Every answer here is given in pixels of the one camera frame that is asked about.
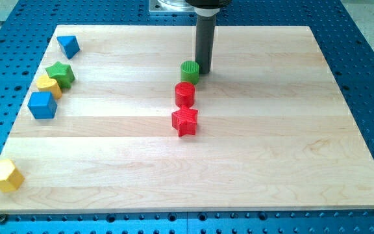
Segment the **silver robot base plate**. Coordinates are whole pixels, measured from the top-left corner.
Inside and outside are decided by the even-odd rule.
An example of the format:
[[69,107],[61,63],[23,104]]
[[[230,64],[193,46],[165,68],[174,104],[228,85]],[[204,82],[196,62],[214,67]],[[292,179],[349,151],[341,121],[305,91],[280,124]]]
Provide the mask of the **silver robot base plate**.
[[193,12],[193,6],[185,0],[149,0],[149,11],[158,13]]

